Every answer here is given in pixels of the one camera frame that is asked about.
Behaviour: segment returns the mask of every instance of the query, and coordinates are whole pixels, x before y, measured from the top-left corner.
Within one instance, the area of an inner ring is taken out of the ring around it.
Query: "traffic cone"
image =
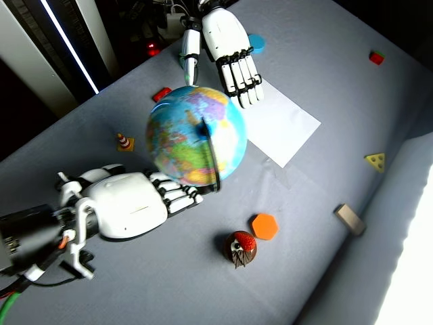
[[[125,137],[123,134],[117,133],[117,138],[119,141],[117,145],[118,151],[134,151],[135,139],[133,137]]]

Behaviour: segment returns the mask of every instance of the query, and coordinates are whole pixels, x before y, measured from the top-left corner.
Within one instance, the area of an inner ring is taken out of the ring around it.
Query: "orange hexagonal block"
[[[254,235],[260,239],[271,240],[278,232],[278,225],[272,215],[258,214],[251,223]]]

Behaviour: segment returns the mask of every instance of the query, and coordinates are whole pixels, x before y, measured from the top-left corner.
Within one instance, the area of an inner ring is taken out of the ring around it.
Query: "globe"
[[[207,186],[216,181],[203,121],[224,179],[241,163],[247,143],[242,114],[224,93],[206,87],[178,88],[163,97],[150,114],[147,149],[159,170],[179,183]]]

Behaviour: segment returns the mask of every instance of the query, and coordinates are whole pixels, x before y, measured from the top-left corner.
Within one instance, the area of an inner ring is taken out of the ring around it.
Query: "white sheet of paper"
[[[242,110],[248,139],[281,168],[321,124],[263,79],[263,101]]]

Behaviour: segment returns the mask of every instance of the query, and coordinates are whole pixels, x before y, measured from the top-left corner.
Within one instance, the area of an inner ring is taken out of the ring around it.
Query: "robotic hand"
[[[253,48],[240,21],[224,9],[221,0],[200,0],[198,9],[202,21],[184,17],[181,62],[185,82],[197,81],[197,63],[200,54],[200,34],[204,36],[211,60],[216,62],[225,93],[237,107],[248,108],[263,100],[262,77],[257,73],[251,56]]]
[[[0,271],[24,272],[20,290],[61,254],[65,269],[77,278],[92,279],[94,269],[88,262],[93,255],[83,250],[86,239],[98,232],[107,240],[132,239],[203,201],[197,189],[163,173],[125,173],[122,165],[80,177],[58,175],[59,210],[43,205],[0,218]]]

